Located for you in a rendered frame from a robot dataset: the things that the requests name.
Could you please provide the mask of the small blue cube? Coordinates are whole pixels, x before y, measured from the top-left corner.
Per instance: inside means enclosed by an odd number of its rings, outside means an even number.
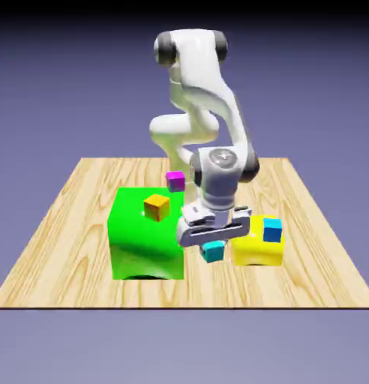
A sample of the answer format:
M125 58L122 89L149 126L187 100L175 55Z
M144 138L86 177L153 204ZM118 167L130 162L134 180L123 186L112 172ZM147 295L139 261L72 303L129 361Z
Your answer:
M271 243L280 243L283 232L282 222L276 217L264 217L263 224L263 241Z

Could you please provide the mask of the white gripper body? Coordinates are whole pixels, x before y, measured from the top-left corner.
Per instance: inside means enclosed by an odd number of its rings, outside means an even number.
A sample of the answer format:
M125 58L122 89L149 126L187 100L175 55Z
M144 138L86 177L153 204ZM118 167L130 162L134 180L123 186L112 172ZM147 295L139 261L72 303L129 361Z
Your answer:
M224 226L216 226L213 220L199 219L188 223L180 217L177 226L177 242L182 247L204 245L214 241L227 241L249 233L251 211L233 211L232 219Z

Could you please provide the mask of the small teal cube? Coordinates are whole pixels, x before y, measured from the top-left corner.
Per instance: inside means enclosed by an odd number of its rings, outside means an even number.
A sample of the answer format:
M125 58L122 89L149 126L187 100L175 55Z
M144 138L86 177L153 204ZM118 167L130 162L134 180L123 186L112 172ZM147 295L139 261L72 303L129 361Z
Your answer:
M222 240L210 241L200 246L202 258L207 263L215 263L224 259L226 242Z

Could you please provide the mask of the small orange cube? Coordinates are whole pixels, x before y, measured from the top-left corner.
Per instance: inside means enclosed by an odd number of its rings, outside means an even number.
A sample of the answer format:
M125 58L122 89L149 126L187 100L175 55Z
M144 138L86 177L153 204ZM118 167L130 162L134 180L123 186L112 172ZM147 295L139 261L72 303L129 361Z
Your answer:
M143 201L146 218L161 222L170 214L170 198L153 194Z

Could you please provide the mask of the large yellow box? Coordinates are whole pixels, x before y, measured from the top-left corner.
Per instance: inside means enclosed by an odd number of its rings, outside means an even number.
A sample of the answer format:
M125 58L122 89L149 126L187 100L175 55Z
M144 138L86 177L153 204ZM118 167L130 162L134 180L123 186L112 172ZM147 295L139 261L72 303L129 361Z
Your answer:
M236 266L280 266L282 264L285 246L284 231L280 243L263 241L263 218L277 217L252 215L249 233L230 241L232 261Z

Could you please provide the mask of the small magenta cube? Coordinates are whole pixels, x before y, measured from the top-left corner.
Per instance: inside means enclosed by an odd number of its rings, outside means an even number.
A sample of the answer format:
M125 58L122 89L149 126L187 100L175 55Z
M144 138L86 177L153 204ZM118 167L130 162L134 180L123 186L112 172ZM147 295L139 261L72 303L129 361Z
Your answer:
M185 174L182 171L169 171L166 173L166 186L171 193L185 190Z

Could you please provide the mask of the large green box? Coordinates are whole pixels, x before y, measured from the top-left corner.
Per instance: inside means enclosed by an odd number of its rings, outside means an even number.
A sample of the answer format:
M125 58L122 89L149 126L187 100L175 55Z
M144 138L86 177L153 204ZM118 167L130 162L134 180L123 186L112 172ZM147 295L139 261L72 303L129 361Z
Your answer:
M152 195L169 199L161 222L146 216L144 201ZM184 194L166 187L120 187L115 195L107 232L115 280L184 278L184 250L176 239Z

